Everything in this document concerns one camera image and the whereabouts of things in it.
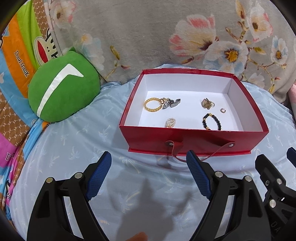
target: red cartoon mouth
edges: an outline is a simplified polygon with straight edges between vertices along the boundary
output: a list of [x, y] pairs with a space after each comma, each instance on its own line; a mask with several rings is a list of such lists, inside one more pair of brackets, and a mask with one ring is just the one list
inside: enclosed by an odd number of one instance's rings
[[45, 52], [42, 44], [39, 42], [39, 40], [37, 40], [37, 46], [38, 46], [38, 52], [39, 52], [39, 55], [40, 55], [40, 58], [42, 59], [42, 61], [44, 63], [48, 62], [46, 52]]

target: green plush cushion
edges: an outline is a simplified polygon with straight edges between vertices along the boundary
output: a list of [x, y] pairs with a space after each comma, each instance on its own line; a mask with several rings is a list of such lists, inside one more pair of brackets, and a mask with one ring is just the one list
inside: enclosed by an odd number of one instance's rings
[[40, 102], [57, 74], [67, 65], [75, 67], [83, 77], [67, 75], [44, 105], [40, 118], [48, 122], [61, 121], [89, 105], [100, 92], [99, 74], [82, 55], [69, 51], [52, 59], [34, 74], [28, 90], [29, 104], [37, 114]]

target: silver bolt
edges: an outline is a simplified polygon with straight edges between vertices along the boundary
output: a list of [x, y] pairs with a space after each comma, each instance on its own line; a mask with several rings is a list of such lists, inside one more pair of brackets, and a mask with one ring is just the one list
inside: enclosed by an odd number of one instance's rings
[[269, 201], [269, 206], [270, 206], [271, 208], [274, 208], [274, 207], [276, 206], [276, 201], [275, 201], [274, 199], [270, 200], [270, 201]]
[[216, 177], [223, 177], [223, 173], [222, 172], [215, 172], [215, 176]]
[[53, 179], [52, 177], [49, 177], [49, 178], [46, 179], [46, 182], [47, 182], [47, 183], [51, 183], [53, 180], [54, 180], [54, 179]]
[[279, 185], [281, 185], [281, 184], [283, 183], [282, 180], [279, 179], [279, 178], [276, 180], [276, 182], [277, 182]]
[[252, 178], [250, 176], [245, 176], [244, 178], [246, 179], [247, 182], [252, 181]]
[[74, 177], [77, 179], [82, 178], [82, 173], [81, 172], [75, 173]]

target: green pillow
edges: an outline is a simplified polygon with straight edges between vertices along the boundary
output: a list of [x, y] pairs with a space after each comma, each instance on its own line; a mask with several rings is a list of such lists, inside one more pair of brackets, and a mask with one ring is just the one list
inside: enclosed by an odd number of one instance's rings
[[69, 51], [34, 74], [28, 99], [38, 117], [61, 121], [89, 105], [100, 92], [99, 74], [82, 55]]

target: leather strap handle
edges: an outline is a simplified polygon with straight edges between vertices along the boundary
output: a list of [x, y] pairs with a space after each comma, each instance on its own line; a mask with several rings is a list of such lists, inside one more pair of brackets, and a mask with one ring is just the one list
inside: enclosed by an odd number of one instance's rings
[[[182, 142], [166, 141], [165, 143], [173, 147], [172, 156], [174, 158], [176, 158], [177, 160], [179, 160], [181, 162], [186, 162], [186, 160], [183, 160], [183, 159], [180, 159], [180, 158], [177, 157], [178, 153], [180, 152], [180, 150], [184, 146]], [[202, 159], [201, 161], [204, 161], [204, 160], [208, 159], [209, 157], [215, 155], [217, 152], [219, 152], [222, 149], [230, 148], [230, 147], [233, 147], [234, 145], [235, 145], [235, 142], [228, 142], [228, 143], [224, 144], [223, 146], [219, 147], [214, 153], [212, 153], [208, 157]]]

